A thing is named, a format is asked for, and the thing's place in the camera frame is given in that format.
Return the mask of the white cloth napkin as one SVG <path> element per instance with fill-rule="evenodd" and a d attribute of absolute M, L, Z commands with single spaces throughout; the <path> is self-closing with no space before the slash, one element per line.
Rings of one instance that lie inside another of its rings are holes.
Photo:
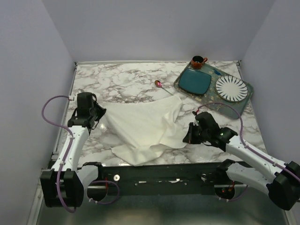
<path fill-rule="evenodd" d="M 181 106 L 177 96 L 148 103 L 106 103 L 109 127 L 124 141 L 112 153 L 136 166 L 159 158 L 165 150 L 185 147 L 187 131 L 175 122 Z"/>

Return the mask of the iridescent rainbow spoon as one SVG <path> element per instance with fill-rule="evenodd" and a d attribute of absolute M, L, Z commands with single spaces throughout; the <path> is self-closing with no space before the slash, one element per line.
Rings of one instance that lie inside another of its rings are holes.
<path fill-rule="evenodd" d="M 167 89 L 165 89 L 162 85 L 162 83 L 159 80 L 155 80 L 154 84 L 156 87 L 163 89 L 164 91 L 166 91 L 168 94 L 170 94 L 171 96 L 173 96 L 173 94 L 171 92 L 169 92 Z"/>

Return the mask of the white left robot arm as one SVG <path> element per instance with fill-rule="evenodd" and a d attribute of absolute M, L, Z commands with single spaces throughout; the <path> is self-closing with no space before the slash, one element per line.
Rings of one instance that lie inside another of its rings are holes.
<path fill-rule="evenodd" d="M 68 135 L 64 146 L 50 170 L 43 171 L 40 183 L 47 207 L 63 207 L 74 213 L 80 207 L 89 184 L 99 185 L 104 174 L 100 163 L 92 162 L 78 168 L 80 154 L 90 133 L 97 126 L 106 109 L 97 103 L 90 92 L 77 95 L 77 108 L 66 126 Z"/>

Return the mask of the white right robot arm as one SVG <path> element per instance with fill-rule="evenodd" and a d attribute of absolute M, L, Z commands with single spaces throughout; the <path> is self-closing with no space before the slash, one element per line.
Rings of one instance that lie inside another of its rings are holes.
<path fill-rule="evenodd" d="M 228 127 L 220 128 L 208 112 L 193 112 L 195 121 L 189 124 L 183 142 L 209 143 L 212 147 L 243 160 L 244 167 L 233 160 L 225 160 L 216 171 L 218 182 L 237 181 L 266 194 L 283 210 L 290 210 L 300 199 L 300 166 L 291 161 L 276 159 L 244 141 L 241 133 Z"/>

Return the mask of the white blue striped plate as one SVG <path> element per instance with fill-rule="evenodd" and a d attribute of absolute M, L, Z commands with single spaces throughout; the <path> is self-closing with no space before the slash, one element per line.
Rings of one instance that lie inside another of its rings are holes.
<path fill-rule="evenodd" d="M 217 94 L 229 102 L 240 102 L 248 95 L 246 84 L 239 78 L 232 75 L 224 75 L 215 83 Z"/>

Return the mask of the teal square plate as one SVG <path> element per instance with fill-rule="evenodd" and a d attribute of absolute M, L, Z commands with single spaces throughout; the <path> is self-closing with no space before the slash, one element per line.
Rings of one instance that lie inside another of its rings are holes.
<path fill-rule="evenodd" d="M 211 75 L 199 70 L 186 69 L 179 79 L 179 87 L 189 93 L 203 95 L 211 83 Z"/>

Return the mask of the brown ceramic cup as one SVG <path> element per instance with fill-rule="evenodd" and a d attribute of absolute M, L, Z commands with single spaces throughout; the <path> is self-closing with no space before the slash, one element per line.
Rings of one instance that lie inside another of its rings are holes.
<path fill-rule="evenodd" d="M 194 69 L 201 69 L 203 65 L 208 61 L 208 58 L 202 56 L 194 56 L 191 59 L 191 66 Z"/>

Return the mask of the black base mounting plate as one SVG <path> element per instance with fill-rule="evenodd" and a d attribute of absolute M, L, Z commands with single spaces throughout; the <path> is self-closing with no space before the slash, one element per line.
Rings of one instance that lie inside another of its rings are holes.
<path fill-rule="evenodd" d="M 230 180 L 223 163 L 102 166 L 100 162 L 87 162 L 71 170 L 42 172 L 40 177 L 46 204 L 80 206 L 85 196 L 102 204 L 106 195 L 217 195 L 233 199 L 239 184 Z"/>

